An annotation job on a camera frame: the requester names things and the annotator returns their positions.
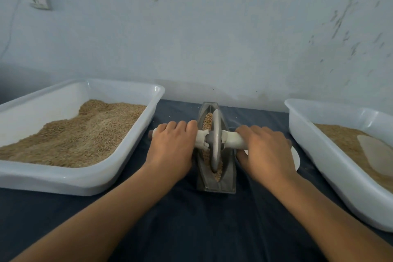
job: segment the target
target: plastic tray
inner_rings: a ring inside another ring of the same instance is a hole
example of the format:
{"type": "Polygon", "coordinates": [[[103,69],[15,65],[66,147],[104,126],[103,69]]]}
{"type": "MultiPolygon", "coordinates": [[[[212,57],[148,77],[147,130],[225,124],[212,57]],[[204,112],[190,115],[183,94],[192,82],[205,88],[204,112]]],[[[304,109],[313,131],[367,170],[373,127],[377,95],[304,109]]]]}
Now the plastic tray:
{"type": "Polygon", "coordinates": [[[393,194],[377,184],[314,123],[354,128],[393,146],[393,116],[346,104],[289,99],[289,131],[361,220],[393,232],[393,194]]]}
{"type": "Polygon", "coordinates": [[[37,133],[50,121],[70,119],[90,99],[146,105],[114,153],[98,164],[66,168],[0,160],[0,187],[94,195],[110,187],[151,122],[165,89],[154,84],[101,79],[66,81],[0,105],[0,146],[37,133]]]}

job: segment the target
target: left hand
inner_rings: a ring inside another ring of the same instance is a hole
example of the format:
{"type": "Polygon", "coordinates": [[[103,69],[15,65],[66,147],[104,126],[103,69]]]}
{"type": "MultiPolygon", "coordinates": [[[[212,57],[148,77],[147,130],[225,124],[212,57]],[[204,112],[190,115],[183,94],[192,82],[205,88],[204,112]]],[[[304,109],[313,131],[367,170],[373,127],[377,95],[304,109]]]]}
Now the left hand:
{"type": "Polygon", "coordinates": [[[195,120],[160,124],[151,141],[145,165],[158,168],[175,182],[181,180],[191,169],[197,132],[195,120]]]}

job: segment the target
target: forearm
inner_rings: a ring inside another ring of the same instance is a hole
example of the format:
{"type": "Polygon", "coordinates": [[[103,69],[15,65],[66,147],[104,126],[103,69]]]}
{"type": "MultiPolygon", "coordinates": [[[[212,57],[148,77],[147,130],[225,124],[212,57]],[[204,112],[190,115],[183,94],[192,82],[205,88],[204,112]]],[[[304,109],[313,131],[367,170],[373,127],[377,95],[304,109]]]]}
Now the forearm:
{"type": "Polygon", "coordinates": [[[106,261],[128,230],[174,183],[159,170],[143,166],[14,261],[106,261]]]}
{"type": "Polygon", "coordinates": [[[391,261],[393,248],[298,177],[273,192],[329,261],[391,261]]]}

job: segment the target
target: right hand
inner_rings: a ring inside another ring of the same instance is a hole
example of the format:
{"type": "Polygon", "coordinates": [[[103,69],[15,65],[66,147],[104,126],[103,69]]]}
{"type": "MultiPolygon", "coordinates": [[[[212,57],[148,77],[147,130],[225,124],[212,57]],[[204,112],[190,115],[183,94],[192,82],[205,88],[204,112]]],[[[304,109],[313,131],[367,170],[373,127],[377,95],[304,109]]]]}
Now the right hand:
{"type": "Polygon", "coordinates": [[[242,125],[236,129],[248,146],[237,151],[237,159],[243,169],[256,181],[273,192],[283,181],[296,179],[290,145],[284,134],[267,127],[242,125]]]}

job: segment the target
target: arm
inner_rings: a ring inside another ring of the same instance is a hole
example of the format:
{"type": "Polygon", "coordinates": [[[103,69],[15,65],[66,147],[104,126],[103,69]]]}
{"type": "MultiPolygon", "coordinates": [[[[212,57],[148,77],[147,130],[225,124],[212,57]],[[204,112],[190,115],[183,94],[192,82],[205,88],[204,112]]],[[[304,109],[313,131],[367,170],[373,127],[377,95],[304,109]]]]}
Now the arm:
{"type": "Polygon", "coordinates": [[[297,174],[281,132],[245,125],[236,130],[248,145],[237,158],[300,222],[329,261],[391,261],[393,247],[297,174]]]}
{"type": "Polygon", "coordinates": [[[188,173],[197,130],[196,121],[159,125],[146,162],[134,175],[13,262],[106,261],[141,216],[188,173]]]}

